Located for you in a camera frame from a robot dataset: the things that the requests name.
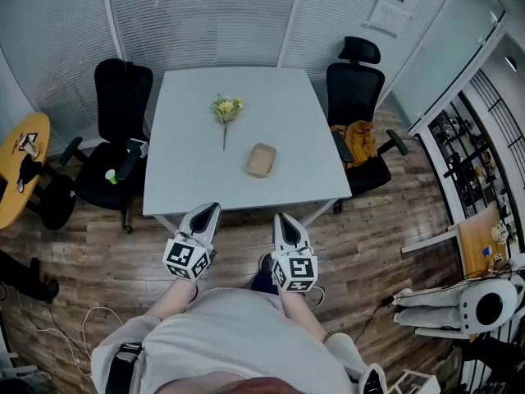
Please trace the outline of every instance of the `yellow round table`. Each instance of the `yellow round table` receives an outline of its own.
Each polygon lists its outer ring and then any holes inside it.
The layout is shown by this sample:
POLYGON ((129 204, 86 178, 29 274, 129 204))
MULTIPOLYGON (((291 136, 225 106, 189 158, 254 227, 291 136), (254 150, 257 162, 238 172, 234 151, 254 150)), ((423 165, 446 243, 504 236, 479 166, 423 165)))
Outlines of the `yellow round table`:
POLYGON ((39 150, 39 156, 34 161, 41 162, 44 165, 48 153, 51 125, 48 116, 43 112, 27 116, 23 122, 15 127, 0 147, 0 176, 7 181, 6 190, 0 201, 0 229, 10 226, 20 216, 39 180, 40 175, 35 176, 24 185, 22 193, 18 192, 20 165, 27 154, 18 149, 18 142, 23 134, 34 133, 38 133, 34 145, 39 150))

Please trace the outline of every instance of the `cup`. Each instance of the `cup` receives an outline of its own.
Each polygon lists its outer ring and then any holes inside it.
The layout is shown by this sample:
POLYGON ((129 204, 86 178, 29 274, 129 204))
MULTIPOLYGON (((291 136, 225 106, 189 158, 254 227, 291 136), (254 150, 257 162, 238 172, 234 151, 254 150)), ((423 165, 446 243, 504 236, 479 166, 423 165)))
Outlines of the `cup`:
POLYGON ((492 246, 489 245, 486 248, 483 249, 483 257, 486 257, 487 255, 492 254, 492 246))
POLYGON ((18 146, 23 149, 25 152, 29 153, 33 159, 39 156, 39 150, 31 141, 30 135, 25 134, 22 136, 18 146))
POLYGON ((114 169, 110 169, 109 171, 107 171, 105 177, 112 184, 116 184, 115 170, 114 169))

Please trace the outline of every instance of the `chair headrest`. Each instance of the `chair headrest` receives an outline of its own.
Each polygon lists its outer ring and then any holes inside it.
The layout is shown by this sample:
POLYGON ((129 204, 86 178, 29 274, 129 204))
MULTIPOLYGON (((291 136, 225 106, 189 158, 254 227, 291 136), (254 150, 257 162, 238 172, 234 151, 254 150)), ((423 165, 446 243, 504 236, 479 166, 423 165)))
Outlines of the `chair headrest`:
POLYGON ((379 48, 373 42, 356 36, 345 36, 345 46, 339 58, 351 62, 377 64, 381 61, 379 48))

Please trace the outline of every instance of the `ceiling light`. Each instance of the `ceiling light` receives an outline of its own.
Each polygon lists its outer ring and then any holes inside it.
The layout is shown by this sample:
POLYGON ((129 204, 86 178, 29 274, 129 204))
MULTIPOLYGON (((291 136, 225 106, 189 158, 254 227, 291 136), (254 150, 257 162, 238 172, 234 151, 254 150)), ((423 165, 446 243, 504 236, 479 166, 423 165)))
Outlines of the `ceiling light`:
POLYGON ((507 63, 509 64, 510 68, 514 71, 518 71, 518 64, 516 64, 516 60, 514 60, 512 57, 505 57, 505 60, 507 60, 507 63))

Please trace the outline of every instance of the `chair armrest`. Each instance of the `chair armrest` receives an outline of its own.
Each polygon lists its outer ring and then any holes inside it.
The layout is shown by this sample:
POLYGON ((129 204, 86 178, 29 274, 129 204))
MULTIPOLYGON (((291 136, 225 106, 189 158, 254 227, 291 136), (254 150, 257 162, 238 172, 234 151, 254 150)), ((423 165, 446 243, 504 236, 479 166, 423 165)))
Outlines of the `chair armrest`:
POLYGON ((346 145, 343 137, 337 131, 332 131, 331 136, 334 139, 334 143, 336 144, 337 152, 339 152, 341 160, 343 162, 352 163, 354 161, 354 156, 352 156, 352 152, 350 152, 350 149, 348 149, 348 146, 346 145))
POLYGON ((128 152, 128 155, 126 156, 126 159, 124 159, 124 162, 122 163, 121 167, 116 172, 115 179, 117 181, 124 181, 127 179, 127 177, 130 175, 131 171, 133 171, 133 168, 135 167, 136 163, 140 159, 140 149, 132 149, 128 152))
POLYGON ((377 154, 382 155, 388 150, 392 149, 394 146, 397 146, 397 149, 401 152, 403 156, 405 156, 409 150, 403 143, 402 139, 397 135, 397 133, 393 130, 387 130, 386 134, 390 137, 390 140, 388 140, 386 143, 384 143, 378 150, 377 154))
POLYGON ((67 146, 66 150, 58 161, 62 166, 65 166, 66 163, 69 162, 71 156, 75 156, 75 158, 80 160, 82 163, 85 163, 88 160, 88 157, 79 150, 80 143, 82 143, 82 137, 75 137, 73 141, 69 143, 69 146, 67 146))

